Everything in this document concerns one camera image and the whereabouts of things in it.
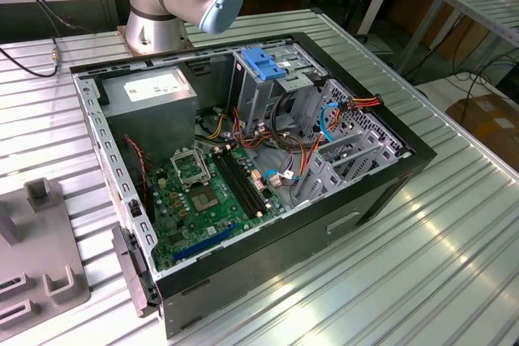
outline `gray plastic part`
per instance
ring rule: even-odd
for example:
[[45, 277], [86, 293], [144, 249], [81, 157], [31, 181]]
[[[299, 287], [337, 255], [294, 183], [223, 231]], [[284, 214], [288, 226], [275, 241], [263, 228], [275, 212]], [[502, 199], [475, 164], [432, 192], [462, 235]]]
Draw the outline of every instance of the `gray plastic part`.
[[25, 273], [0, 281], [0, 301], [31, 288], [33, 282]]
[[27, 201], [34, 212], [45, 210], [54, 205], [54, 194], [46, 178], [40, 178], [24, 184]]
[[16, 224], [14, 224], [7, 215], [6, 205], [2, 202], [0, 202], [0, 237], [2, 237], [9, 246], [19, 242]]
[[0, 239], [0, 342], [90, 297], [62, 191], [55, 180], [27, 182], [0, 195], [5, 220], [19, 238]]
[[27, 322], [37, 313], [37, 306], [30, 300], [21, 301], [0, 311], [0, 330], [9, 330], [20, 323]]
[[78, 284], [75, 282], [74, 272], [68, 265], [65, 266], [66, 277], [63, 280], [52, 281], [49, 275], [42, 275], [43, 287], [45, 295], [50, 297], [54, 303], [62, 304], [70, 299], [73, 299], [80, 292]]

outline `ram slot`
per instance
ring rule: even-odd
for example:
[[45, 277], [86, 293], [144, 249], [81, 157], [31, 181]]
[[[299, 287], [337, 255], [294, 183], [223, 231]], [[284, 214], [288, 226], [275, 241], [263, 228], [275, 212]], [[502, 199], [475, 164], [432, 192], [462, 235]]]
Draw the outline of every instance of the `ram slot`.
[[223, 155], [225, 164], [229, 167], [229, 170], [234, 173], [236, 180], [240, 183], [243, 189], [247, 192], [249, 202], [252, 203], [258, 211], [266, 212], [267, 208], [262, 198], [258, 195], [256, 189], [252, 186], [251, 182], [247, 179], [245, 173], [243, 173], [240, 165], [236, 160], [228, 154]]
[[247, 216], [250, 218], [255, 217], [255, 214], [258, 210], [255, 210], [253, 204], [249, 202], [247, 192], [245, 192], [245, 190], [238, 184], [234, 173], [229, 169], [229, 167], [227, 167], [221, 156], [215, 156], [213, 162], [225, 179], [227, 185], [229, 185], [229, 188], [232, 190], [234, 196], [236, 196], [236, 199], [239, 201]]

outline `slotted metal table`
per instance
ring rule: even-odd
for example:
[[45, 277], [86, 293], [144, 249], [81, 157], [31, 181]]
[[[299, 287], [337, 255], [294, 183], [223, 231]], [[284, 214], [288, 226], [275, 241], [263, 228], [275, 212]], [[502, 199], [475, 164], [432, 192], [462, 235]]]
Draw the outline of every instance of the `slotted metal table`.
[[[438, 156], [380, 215], [170, 340], [206, 344], [502, 344], [519, 337], [517, 173], [432, 107], [325, 15], [239, 18], [220, 36], [188, 26], [196, 47], [307, 33]], [[68, 67], [129, 57], [116, 32], [58, 40], [64, 66], [34, 79], [0, 59], [0, 191], [57, 178], [92, 296], [5, 341], [166, 344], [158, 315], [137, 318], [111, 243], [118, 220]], [[38, 71], [51, 42], [4, 45]]]
[[401, 74], [405, 70], [409, 60], [413, 57], [414, 51], [420, 45], [428, 28], [444, 4], [452, 6], [454, 11], [431, 44], [432, 48], [443, 40], [461, 14], [468, 16], [474, 22], [481, 24], [498, 36], [489, 48], [489, 53], [495, 49], [500, 38], [519, 46], [519, 0], [435, 0], [405, 48], [397, 68], [398, 73]]

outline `motherboard chip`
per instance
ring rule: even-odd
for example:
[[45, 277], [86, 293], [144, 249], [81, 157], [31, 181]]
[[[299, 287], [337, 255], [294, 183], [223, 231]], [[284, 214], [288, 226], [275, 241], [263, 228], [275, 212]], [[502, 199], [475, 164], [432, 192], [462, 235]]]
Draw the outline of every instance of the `motherboard chip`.
[[169, 242], [171, 245], [175, 243], [179, 243], [184, 240], [184, 236], [182, 235], [182, 231], [177, 231], [176, 233], [168, 236]]
[[210, 186], [200, 186], [189, 193], [196, 211], [201, 212], [219, 204], [217, 194]]

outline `connector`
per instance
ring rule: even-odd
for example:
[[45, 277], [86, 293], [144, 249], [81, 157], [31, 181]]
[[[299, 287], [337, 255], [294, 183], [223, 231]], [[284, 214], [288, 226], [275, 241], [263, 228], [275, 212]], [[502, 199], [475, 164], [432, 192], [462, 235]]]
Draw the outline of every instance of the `connector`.
[[54, 44], [54, 47], [52, 48], [52, 61], [55, 66], [59, 66], [62, 63], [62, 55], [59, 51], [58, 45]]

